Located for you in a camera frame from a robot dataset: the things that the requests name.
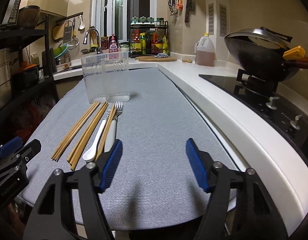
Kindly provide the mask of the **white ceramic spoon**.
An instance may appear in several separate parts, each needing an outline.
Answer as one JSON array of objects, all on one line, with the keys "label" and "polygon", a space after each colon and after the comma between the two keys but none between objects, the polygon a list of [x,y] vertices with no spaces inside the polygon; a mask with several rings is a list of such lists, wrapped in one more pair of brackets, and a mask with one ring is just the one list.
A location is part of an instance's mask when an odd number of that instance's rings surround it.
[{"label": "white ceramic spoon", "polygon": [[108,117],[110,116],[110,112],[111,110],[108,109],[104,115],[103,120],[101,121],[100,127],[97,131],[97,134],[95,136],[95,139],[93,141],[92,146],[83,154],[82,158],[86,163],[90,163],[94,160],[96,154],[97,154],[97,147],[98,147],[98,143],[101,139],[101,135],[103,133],[103,130],[105,128],[106,122],[108,120]]}]

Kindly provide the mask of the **fork with grey handle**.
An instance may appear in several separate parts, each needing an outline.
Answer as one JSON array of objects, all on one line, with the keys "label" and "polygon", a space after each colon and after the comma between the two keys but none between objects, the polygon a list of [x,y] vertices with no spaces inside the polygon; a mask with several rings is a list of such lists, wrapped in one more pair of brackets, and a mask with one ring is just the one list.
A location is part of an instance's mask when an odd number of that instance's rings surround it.
[{"label": "fork with grey handle", "polygon": [[118,116],[123,113],[123,102],[118,101],[115,103],[116,113],[114,115],[114,118],[111,122],[106,141],[104,146],[104,152],[109,152],[114,145],[115,139],[116,139],[116,130],[117,130],[117,120]]}]

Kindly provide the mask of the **steel pot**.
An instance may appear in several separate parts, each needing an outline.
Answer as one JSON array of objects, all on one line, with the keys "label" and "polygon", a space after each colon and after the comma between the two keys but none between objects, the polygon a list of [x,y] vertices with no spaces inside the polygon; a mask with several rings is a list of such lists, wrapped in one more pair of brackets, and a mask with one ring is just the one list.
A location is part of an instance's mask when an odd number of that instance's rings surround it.
[{"label": "steel pot", "polygon": [[11,67],[10,49],[0,50],[0,109],[5,106],[11,98]]}]

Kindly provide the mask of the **clear plastic utensil holder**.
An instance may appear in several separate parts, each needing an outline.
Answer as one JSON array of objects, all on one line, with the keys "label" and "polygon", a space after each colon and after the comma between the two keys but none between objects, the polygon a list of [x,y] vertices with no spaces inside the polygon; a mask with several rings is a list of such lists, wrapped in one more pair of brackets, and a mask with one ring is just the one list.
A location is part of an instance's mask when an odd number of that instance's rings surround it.
[{"label": "clear plastic utensil holder", "polygon": [[89,103],[129,101],[129,53],[116,52],[81,58]]}]

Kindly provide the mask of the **black gas stove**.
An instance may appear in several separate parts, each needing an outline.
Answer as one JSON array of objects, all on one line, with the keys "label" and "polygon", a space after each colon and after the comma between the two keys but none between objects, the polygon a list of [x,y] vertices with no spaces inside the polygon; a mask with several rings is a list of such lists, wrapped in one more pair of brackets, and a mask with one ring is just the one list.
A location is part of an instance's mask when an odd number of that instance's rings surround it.
[{"label": "black gas stove", "polygon": [[200,74],[268,122],[308,163],[308,115],[264,81],[239,70],[237,77]]}]

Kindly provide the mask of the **hanging wooden board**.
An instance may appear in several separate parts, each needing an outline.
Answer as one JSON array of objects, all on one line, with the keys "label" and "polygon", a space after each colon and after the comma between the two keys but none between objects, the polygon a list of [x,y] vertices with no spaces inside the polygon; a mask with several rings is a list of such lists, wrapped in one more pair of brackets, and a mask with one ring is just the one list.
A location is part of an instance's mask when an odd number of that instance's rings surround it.
[{"label": "hanging wooden board", "polygon": [[63,39],[64,36],[65,23],[59,23],[52,30],[52,38],[55,41]]}]

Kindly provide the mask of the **hanging metal grater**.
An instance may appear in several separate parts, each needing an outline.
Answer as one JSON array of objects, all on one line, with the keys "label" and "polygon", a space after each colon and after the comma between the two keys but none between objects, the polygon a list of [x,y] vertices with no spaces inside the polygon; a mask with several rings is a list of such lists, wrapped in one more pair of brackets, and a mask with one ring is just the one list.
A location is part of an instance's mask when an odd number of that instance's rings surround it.
[{"label": "hanging metal grater", "polygon": [[70,21],[66,21],[64,25],[64,35],[63,35],[63,42],[69,43],[72,37],[72,25]]}]

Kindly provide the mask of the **round wooden cutting board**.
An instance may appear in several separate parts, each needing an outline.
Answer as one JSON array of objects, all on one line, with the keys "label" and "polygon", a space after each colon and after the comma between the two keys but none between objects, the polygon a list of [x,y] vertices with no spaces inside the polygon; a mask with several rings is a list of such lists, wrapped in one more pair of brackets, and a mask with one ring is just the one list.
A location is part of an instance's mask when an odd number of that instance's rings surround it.
[{"label": "round wooden cutting board", "polygon": [[177,59],[175,57],[155,57],[155,56],[139,56],[135,60],[140,62],[175,62]]}]

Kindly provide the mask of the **red dish soap bottle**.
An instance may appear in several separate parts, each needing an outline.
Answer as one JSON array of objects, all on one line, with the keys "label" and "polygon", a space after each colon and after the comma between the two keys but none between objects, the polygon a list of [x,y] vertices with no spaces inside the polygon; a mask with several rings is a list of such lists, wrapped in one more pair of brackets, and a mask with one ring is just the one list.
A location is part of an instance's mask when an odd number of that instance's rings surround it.
[{"label": "red dish soap bottle", "polygon": [[116,53],[119,51],[119,46],[117,43],[117,38],[114,34],[111,35],[111,37],[109,38],[109,52],[110,53]]}]

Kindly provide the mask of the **hanging white ladle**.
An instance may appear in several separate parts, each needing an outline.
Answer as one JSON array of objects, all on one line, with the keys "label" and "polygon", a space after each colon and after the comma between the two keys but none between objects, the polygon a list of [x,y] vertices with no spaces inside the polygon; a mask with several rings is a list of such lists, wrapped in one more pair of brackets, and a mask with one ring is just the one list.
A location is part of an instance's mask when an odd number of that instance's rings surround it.
[{"label": "hanging white ladle", "polygon": [[84,30],[85,29],[85,25],[84,25],[84,23],[83,23],[83,17],[82,17],[82,15],[80,15],[79,16],[79,27],[78,27],[78,30],[79,31],[82,31],[82,30]]}]

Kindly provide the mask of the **black condiment rack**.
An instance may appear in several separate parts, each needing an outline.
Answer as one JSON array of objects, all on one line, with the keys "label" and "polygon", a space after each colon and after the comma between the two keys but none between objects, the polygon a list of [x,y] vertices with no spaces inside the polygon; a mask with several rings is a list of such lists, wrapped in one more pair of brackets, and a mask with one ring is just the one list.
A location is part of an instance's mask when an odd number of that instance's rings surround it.
[{"label": "black condiment rack", "polygon": [[130,23],[130,56],[170,55],[169,24],[164,18],[134,16]]}]

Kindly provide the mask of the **ginger root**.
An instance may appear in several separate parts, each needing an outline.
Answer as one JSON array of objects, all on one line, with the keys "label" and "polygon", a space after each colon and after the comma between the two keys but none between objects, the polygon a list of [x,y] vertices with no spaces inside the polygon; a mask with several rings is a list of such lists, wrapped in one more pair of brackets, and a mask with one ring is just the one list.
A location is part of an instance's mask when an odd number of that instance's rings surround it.
[{"label": "ginger root", "polygon": [[191,59],[183,59],[182,62],[192,63],[193,61]]}]

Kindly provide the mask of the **black wok with lid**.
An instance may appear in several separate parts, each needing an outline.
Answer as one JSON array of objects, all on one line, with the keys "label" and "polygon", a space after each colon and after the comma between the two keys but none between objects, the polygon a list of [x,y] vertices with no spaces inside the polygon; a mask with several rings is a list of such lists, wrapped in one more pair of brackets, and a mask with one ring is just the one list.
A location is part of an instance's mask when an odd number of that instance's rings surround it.
[{"label": "black wok with lid", "polygon": [[243,29],[225,36],[225,44],[232,57],[244,70],[261,80],[282,82],[300,69],[308,69],[308,57],[284,59],[290,50],[292,37],[265,27]]}]

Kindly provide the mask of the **plastic oil jug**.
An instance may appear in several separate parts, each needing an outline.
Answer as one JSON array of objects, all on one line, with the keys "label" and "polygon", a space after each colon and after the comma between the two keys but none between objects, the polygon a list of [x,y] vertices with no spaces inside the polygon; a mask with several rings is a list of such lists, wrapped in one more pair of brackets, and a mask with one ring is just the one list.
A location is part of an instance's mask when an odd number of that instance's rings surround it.
[{"label": "plastic oil jug", "polygon": [[205,33],[194,46],[195,63],[199,66],[215,66],[215,47],[208,33]]}]

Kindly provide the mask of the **hanging utensils on rail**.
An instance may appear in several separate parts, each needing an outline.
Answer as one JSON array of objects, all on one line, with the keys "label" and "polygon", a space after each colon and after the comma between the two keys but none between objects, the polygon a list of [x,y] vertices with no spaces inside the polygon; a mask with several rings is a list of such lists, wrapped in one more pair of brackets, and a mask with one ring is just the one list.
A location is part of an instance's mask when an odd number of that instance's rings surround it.
[{"label": "hanging utensils on rail", "polygon": [[168,0],[170,16],[177,15],[183,10],[183,0]]}]

